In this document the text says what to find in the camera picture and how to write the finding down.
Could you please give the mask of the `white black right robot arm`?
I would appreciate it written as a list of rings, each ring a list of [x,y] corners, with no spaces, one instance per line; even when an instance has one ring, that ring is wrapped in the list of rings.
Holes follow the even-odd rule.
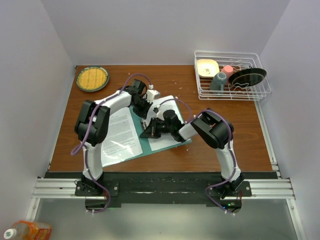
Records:
[[[139,135],[142,139],[159,139],[169,134],[176,142],[183,143],[195,135],[215,150],[221,169],[223,192],[230,197],[241,190],[244,181],[233,148],[233,125],[211,108],[201,111],[193,120],[183,123],[173,109],[165,110],[162,117],[152,117]]]

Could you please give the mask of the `printed paper sheet top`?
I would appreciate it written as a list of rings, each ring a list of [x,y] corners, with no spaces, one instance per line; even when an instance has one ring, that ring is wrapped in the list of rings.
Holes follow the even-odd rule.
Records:
[[[107,136],[102,142],[103,167],[119,164],[143,153],[131,111],[122,108],[110,116]]]

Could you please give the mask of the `teal file folder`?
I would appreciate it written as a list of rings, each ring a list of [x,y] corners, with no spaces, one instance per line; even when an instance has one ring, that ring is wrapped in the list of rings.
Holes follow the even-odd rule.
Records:
[[[151,154],[155,154],[155,153],[161,152],[161,151],[151,151],[148,138],[140,138],[140,134],[143,132],[142,125],[141,125],[141,120],[144,120],[144,119],[138,117],[133,112],[132,107],[128,107],[128,108],[130,109],[131,116],[132,116],[132,119],[133,119],[133,122],[134,122],[134,126],[135,126],[135,129],[136,129],[136,132],[137,132],[137,136],[138,136],[141,148],[142,148],[142,154],[140,154],[139,156],[134,157],[132,159],[129,159],[129,160],[133,160],[133,159],[136,159],[136,158],[140,158],[140,157],[144,157],[144,156],[147,156],[147,155],[151,155]],[[189,144],[191,142],[192,142],[192,140],[188,139],[183,143],[183,145]]]

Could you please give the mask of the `printed paper sheet bottom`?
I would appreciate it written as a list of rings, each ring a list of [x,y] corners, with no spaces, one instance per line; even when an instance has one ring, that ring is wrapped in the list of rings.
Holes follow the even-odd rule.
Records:
[[[150,110],[148,111],[146,120],[144,120],[145,124],[148,125],[150,123],[151,118],[154,118],[154,117],[159,117],[161,120],[164,120],[163,113],[166,110],[174,110],[178,119],[180,120],[180,122],[184,123],[185,121],[184,121],[184,118],[180,112],[177,101],[170,100],[170,101],[163,103],[160,106],[160,110],[159,110],[160,113],[159,114],[156,114],[153,111],[153,109],[155,107],[158,107],[162,102],[169,100],[169,99],[174,99],[174,98],[175,97],[173,95],[169,95],[166,97],[161,97],[159,99],[156,99],[153,102]],[[150,146],[150,149],[152,152],[159,152],[159,151],[175,148],[175,147],[178,147],[178,146],[181,146],[184,144],[184,143],[181,143],[181,142],[174,140],[174,138],[171,136],[170,133],[161,133],[160,138],[158,138],[158,139],[148,138],[147,140],[148,140],[148,143],[149,143],[149,146]]]

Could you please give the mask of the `printed paper sheet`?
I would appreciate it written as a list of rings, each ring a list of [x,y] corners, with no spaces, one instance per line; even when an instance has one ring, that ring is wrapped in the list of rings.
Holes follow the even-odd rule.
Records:
[[[169,99],[174,99],[174,98],[175,97],[173,95],[169,95],[166,97],[161,97],[159,99],[156,99],[153,102],[150,110],[148,111],[146,120],[144,120],[145,124],[148,125],[150,123],[151,118],[154,118],[154,117],[159,117],[161,120],[164,120],[163,113],[166,110],[174,110],[178,119],[180,120],[180,122],[184,123],[185,121],[184,121],[184,118],[180,112],[177,101],[170,100],[170,101],[163,103],[160,106],[160,110],[159,110],[160,113],[159,114],[156,114],[153,111],[153,109],[155,107],[158,107],[162,102],[169,100]],[[158,139],[148,138],[147,140],[148,140],[148,143],[149,143],[149,146],[150,146],[150,149],[152,152],[159,152],[159,151],[175,148],[175,147],[178,147],[178,146],[181,146],[184,144],[184,143],[181,143],[181,142],[174,140],[174,138],[171,136],[170,133],[161,133],[160,138],[158,138]]]
[[[131,111],[122,108],[110,116],[107,136],[102,142],[103,167],[119,164],[143,153]]]

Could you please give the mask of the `metal folder clip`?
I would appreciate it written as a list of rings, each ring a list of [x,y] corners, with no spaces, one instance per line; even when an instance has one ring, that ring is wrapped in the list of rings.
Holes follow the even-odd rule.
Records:
[[[149,125],[148,121],[146,119],[142,119],[140,122],[141,122],[142,130],[145,131]]]

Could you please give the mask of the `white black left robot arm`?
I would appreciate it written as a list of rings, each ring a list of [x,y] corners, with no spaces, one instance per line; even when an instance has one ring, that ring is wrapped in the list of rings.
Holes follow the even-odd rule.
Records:
[[[81,181],[92,196],[99,196],[104,190],[101,148],[107,137],[110,116],[121,109],[132,107],[138,117],[145,119],[153,101],[159,96],[160,92],[152,84],[146,85],[135,79],[131,85],[119,88],[100,101],[83,102],[74,126],[80,144],[74,147],[71,155],[83,150]]]

